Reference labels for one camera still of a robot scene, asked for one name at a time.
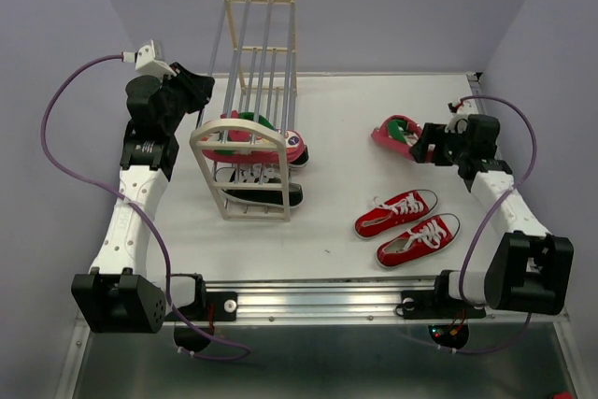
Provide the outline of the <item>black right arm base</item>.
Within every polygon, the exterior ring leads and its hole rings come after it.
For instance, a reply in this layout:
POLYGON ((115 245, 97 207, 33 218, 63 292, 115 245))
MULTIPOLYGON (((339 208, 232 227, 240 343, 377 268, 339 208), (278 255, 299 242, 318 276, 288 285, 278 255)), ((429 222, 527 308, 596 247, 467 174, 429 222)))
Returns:
POLYGON ((428 332, 441 349, 457 351, 468 342, 468 320, 487 317, 484 307, 475 307, 449 295, 449 275, 443 270, 427 290, 403 290, 394 314, 406 320, 432 320, 428 332))

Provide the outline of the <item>black sneaker white laces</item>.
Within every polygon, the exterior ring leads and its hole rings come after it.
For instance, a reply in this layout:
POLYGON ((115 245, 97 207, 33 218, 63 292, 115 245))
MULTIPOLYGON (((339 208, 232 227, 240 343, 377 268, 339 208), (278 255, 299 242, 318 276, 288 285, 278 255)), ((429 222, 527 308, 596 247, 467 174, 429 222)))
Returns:
POLYGON ((249 206, 283 207, 283 191, 265 188, 267 185, 281 183, 281 175, 276 167, 256 164, 241 166, 238 170, 224 167, 223 170, 231 173, 229 181, 235 185, 258 186, 255 190, 224 189, 222 193, 227 199, 249 206))

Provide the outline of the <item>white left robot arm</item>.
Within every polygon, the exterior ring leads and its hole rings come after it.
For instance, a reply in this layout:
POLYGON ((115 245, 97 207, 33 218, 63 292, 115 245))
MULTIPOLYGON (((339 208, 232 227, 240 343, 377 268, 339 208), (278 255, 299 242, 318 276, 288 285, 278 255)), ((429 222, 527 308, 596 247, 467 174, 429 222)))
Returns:
POLYGON ((95 333, 158 332, 167 313, 165 289, 147 278, 150 229, 172 177, 182 119, 203 110, 215 80, 179 63, 160 77, 142 75, 125 87, 130 120, 120 159, 120 185, 104 243, 71 292, 95 333))

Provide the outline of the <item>beige chrome shoe shelf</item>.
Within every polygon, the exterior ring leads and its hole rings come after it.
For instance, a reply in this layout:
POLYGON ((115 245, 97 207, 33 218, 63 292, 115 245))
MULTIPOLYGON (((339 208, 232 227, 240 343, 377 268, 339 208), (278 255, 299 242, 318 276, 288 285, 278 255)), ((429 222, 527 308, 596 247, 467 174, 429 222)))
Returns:
POLYGON ((284 134, 295 131, 296 0, 223 0, 218 30, 229 32, 231 38, 229 76, 220 116, 212 121, 204 119, 191 134, 193 156, 223 219, 289 221, 292 186, 284 134), (204 136, 218 131, 227 135, 233 128, 264 134, 278 148, 278 165, 260 165, 279 170, 281 183, 265 188, 283 191, 283 207, 249 206, 223 195, 224 189, 258 189, 255 184, 235 185, 229 181, 231 173, 223 170, 255 164, 214 162, 199 149, 204 136))

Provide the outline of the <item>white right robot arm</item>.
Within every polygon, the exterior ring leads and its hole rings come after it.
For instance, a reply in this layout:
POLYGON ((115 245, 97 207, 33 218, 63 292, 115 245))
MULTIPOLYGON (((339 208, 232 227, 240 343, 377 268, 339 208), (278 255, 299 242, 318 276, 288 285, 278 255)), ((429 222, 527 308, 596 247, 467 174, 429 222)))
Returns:
POLYGON ((450 315, 472 306, 556 316, 562 312, 574 248, 553 235, 529 209, 507 162, 496 156, 500 132, 487 115, 457 115, 448 124, 426 123, 409 152, 415 162, 456 166, 459 177, 486 212, 500 241, 489 267, 445 270, 430 292, 430 304, 450 315))

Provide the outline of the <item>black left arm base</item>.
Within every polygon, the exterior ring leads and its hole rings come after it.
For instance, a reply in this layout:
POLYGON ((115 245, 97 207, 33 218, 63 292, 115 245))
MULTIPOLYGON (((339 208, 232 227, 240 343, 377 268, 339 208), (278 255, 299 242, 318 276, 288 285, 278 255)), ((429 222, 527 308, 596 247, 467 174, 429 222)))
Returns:
MULTIPOLYGON (((236 321, 238 295, 233 291, 212 291, 199 274, 175 274, 170 278, 175 306, 189 321, 204 323, 202 330, 214 336, 217 323, 236 321)), ((202 353, 210 341, 200 336, 176 314, 170 312, 166 321, 174 323, 174 342, 178 347, 202 353)))

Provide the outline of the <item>pink flip-flop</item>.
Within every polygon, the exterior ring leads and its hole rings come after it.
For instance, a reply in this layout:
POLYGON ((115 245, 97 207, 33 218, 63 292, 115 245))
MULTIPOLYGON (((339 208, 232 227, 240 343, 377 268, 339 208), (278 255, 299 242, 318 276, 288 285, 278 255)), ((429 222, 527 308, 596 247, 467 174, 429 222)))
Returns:
MULTIPOLYGON (((239 129, 228 129, 206 135, 201 139, 199 149, 203 155, 214 162, 234 164, 237 155, 253 155, 276 152, 278 148, 264 134, 250 133, 239 129)), ((286 130, 284 134, 287 161, 293 154, 301 153, 306 146, 301 135, 294 130, 286 130)))
POLYGON ((376 127, 370 137, 380 147, 414 161, 410 149, 417 143, 421 134, 421 127, 412 119, 403 115, 392 115, 376 127))

